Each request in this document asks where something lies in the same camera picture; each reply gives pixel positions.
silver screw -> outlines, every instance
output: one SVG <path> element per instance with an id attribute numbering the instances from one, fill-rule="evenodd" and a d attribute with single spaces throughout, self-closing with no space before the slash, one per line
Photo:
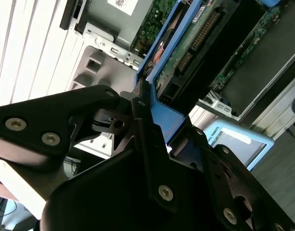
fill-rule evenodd
<path id="1" fill-rule="evenodd" d="M 27 123 L 19 118 L 10 118 L 6 120 L 5 126 L 13 131 L 22 131 L 27 127 Z"/>
<path id="2" fill-rule="evenodd" d="M 111 96 L 111 97 L 114 96 L 114 93 L 113 93 L 113 92 L 110 92 L 109 90 L 106 90 L 106 94 L 107 94 L 108 96 Z"/>
<path id="3" fill-rule="evenodd" d="M 228 148 L 223 147 L 223 151 L 224 151 L 226 154 L 229 154 L 229 150 L 228 150 Z"/>
<path id="4" fill-rule="evenodd" d="M 43 134 L 41 140 L 49 146 L 56 146 L 61 142 L 61 138 L 53 132 Z"/>
<path id="5" fill-rule="evenodd" d="M 238 220 L 236 219 L 236 216 L 234 215 L 234 213 L 228 209 L 225 208 L 224 209 L 224 215 L 225 218 L 232 224 L 232 225 L 236 225 L 238 223 Z"/>
<path id="6" fill-rule="evenodd" d="M 140 103 L 142 106 L 145 106 L 146 104 L 142 101 L 139 101 L 138 103 Z"/>
<path id="7" fill-rule="evenodd" d="M 165 201 L 173 200 L 173 192 L 167 185 L 159 186 L 158 193 Z"/>
<path id="8" fill-rule="evenodd" d="M 199 130 L 199 129 L 197 129 L 197 133 L 198 133 L 199 135 L 203 135 L 203 132 L 202 132 L 201 130 Z"/>
<path id="9" fill-rule="evenodd" d="M 275 227 L 276 227 L 277 231 L 284 231 L 283 227 L 278 223 L 275 223 Z"/>

sticker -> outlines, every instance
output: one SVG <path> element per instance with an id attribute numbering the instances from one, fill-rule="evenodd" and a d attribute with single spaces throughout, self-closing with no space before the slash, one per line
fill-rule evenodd
<path id="1" fill-rule="evenodd" d="M 108 3 L 128 15 L 132 15 L 138 0 L 108 0 Z"/>
<path id="2" fill-rule="evenodd" d="M 203 13 L 205 9 L 205 6 L 201 6 L 198 13 L 196 14 L 196 16 L 194 17 L 194 19 L 192 20 L 193 23 L 196 23 L 197 20 L 200 18 L 200 15 Z"/>

circuit board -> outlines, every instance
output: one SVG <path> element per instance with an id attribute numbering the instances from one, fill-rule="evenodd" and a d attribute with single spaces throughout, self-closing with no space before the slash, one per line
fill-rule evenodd
<path id="1" fill-rule="evenodd" d="M 220 0 L 215 0 L 208 6 L 200 7 L 193 22 L 189 25 L 175 51 L 170 56 L 160 75 L 156 78 L 156 91 L 173 76 L 177 68 L 182 71 L 188 64 L 192 57 L 188 50 L 196 50 L 200 46 L 219 16 L 219 13 L 214 10 L 218 5 L 218 1 Z"/>
<path id="2" fill-rule="evenodd" d="M 256 47 L 260 42 L 264 34 L 279 21 L 281 14 L 280 7 L 270 8 L 259 20 L 253 30 L 249 33 L 244 42 L 240 45 L 234 55 L 231 57 L 229 62 L 222 69 L 220 74 L 211 84 L 211 89 L 215 92 L 220 92 L 228 80 L 234 75 L 237 68 L 247 58 L 249 53 Z"/>
<path id="3" fill-rule="evenodd" d="M 140 26 L 130 51 L 143 57 L 146 55 L 162 26 L 166 22 L 176 0 L 154 0 L 149 13 Z"/>

metal sheet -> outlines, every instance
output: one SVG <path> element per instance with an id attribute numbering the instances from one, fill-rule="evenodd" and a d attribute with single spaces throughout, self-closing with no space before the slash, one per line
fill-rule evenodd
<path id="1" fill-rule="evenodd" d="M 139 0 L 130 16 L 108 4 L 108 0 L 93 0 L 88 14 L 109 27 L 116 27 L 119 30 L 116 42 L 130 47 L 152 2 L 153 0 Z"/>
<path id="2" fill-rule="evenodd" d="M 295 122 L 295 114 L 291 109 L 294 98 L 295 79 L 254 121 L 252 129 L 276 140 Z"/>
<path id="3" fill-rule="evenodd" d="M 87 63 L 94 54 L 101 54 L 104 57 L 104 61 L 97 73 L 87 69 Z M 117 93 L 133 91 L 135 70 L 91 46 L 85 48 L 74 77 L 79 75 L 91 78 L 92 85 L 96 85 L 100 80 L 103 80 L 107 83 L 107 86 L 113 88 Z"/>

